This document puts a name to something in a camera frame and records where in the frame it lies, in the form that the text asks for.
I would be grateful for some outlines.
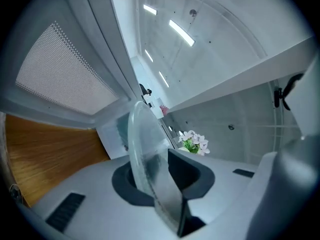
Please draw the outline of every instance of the ceiling light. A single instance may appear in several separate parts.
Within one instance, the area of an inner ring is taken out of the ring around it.
[[[147,52],[147,50],[144,50],[144,51],[145,51],[146,55],[148,55],[149,59],[150,59],[152,62],[154,62],[154,60],[151,58],[149,52]]]
[[[184,40],[186,40],[186,42],[190,45],[193,46],[195,41],[181,28],[179,27],[176,23],[174,23],[171,19],[169,21],[169,25],[178,32],[178,34],[180,36],[182,36],[182,38]]]
[[[164,76],[161,74],[161,72],[159,71],[160,76],[162,77],[163,81],[165,82],[166,86],[169,87],[169,84],[167,83],[166,79],[164,78]]]
[[[143,8],[144,8],[145,10],[149,11],[150,13],[152,13],[152,14],[154,14],[154,15],[157,15],[157,10],[155,10],[155,9],[153,9],[153,8],[145,5],[145,4],[143,5]]]

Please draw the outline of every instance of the wooden floor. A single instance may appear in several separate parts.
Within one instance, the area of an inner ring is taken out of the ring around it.
[[[80,169],[109,160],[96,130],[36,123],[7,115],[6,144],[15,181],[32,206]]]

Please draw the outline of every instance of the gray wall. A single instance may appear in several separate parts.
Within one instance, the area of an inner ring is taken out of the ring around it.
[[[274,86],[284,88],[290,77],[171,112],[163,120],[176,131],[205,135],[210,157],[258,165],[265,153],[301,136],[292,113],[273,106]]]

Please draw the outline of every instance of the perforated mesh screen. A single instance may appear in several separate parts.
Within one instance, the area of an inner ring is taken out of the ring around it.
[[[56,21],[32,46],[15,83],[36,96],[87,115],[118,99]]]

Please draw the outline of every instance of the black rubber pad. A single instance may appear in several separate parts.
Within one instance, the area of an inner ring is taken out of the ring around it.
[[[249,177],[249,178],[252,178],[255,175],[255,173],[252,171],[242,170],[242,169],[235,169],[233,173],[239,174],[245,177]]]
[[[49,218],[46,219],[46,223],[56,230],[63,232],[84,199],[85,196],[82,194],[70,193]]]

